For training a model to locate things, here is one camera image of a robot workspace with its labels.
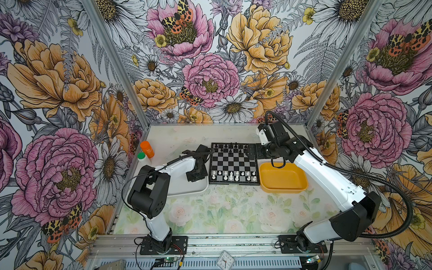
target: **chessboard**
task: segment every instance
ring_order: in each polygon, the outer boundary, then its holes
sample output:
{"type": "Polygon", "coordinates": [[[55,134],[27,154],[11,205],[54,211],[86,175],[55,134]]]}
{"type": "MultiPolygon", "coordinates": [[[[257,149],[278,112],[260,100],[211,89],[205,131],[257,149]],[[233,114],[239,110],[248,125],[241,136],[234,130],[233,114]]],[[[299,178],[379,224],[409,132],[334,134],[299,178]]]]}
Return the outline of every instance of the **chessboard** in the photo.
{"type": "Polygon", "coordinates": [[[249,143],[212,143],[209,184],[260,185],[256,148],[249,143]]]}

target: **black mounting plate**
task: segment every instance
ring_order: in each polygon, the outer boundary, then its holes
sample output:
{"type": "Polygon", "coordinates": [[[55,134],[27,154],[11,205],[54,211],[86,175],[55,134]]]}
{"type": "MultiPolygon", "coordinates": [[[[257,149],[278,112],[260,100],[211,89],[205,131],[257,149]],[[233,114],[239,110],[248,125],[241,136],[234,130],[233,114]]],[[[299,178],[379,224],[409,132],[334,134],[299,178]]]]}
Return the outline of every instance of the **black mounting plate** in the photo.
{"type": "MultiPolygon", "coordinates": [[[[297,235],[279,235],[279,245],[280,251],[282,254],[298,254],[302,253],[297,247],[296,238],[297,235]]],[[[321,241],[318,244],[311,244],[309,247],[310,253],[327,253],[327,247],[324,241],[321,241]]]]}
{"type": "MultiPolygon", "coordinates": [[[[151,238],[150,236],[146,236],[143,239],[143,244],[141,245],[140,249],[140,255],[162,255],[158,253],[156,250],[154,250],[151,247],[150,244],[151,238]]],[[[171,244],[177,245],[179,248],[181,248],[181,251],[183,254],[186,254],[187,252],[187,236],[173,236],[171,244]]],[[[176,248],[171,247],[167,253],[164,255],[180,255],[180,251],[178,251],[176,248]]]]}

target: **green bottle cap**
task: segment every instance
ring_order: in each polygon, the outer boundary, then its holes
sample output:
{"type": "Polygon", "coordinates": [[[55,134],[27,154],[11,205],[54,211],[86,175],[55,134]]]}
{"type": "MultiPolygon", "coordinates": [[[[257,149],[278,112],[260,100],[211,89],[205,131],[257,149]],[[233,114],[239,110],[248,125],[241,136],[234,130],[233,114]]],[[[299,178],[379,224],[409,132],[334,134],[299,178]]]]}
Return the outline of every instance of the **green bottle cap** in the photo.
{"type": "Polygon", "coordinates": [[[138,159],[144,159],[145,157],[146,155],[143,152],[138,154],[138,159]]]}

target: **clock face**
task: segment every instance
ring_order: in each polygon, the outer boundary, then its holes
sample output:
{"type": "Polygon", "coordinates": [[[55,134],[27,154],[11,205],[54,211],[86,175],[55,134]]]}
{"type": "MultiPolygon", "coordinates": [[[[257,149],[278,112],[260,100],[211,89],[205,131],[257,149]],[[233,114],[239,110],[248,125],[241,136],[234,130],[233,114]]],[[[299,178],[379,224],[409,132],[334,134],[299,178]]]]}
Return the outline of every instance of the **clock face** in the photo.
{"type": "Polygon", "coordinates": [[[217,265],[222,270],[229,270],[234,264],[234,258],[228,254],[228,252],[224,251],[222,252],[222,255],[220,255],[219,259],[217,260],[217,265]]]}

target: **orange bottle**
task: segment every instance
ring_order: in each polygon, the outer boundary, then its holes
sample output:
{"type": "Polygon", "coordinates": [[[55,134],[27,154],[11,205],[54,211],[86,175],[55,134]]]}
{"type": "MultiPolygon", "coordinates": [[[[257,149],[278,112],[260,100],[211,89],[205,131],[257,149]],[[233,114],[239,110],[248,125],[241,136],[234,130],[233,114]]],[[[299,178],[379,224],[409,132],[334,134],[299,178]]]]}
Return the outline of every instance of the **orange bottle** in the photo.
{"type": "Polygon", "coordinates": [[[143,141],[141,144],[141,149],[143,150],[143,152],[145,153],[145,155],[151,159],[155,153],[153,152],[153,148],[151,147],[150,143],[148,141],[143,141]]]}

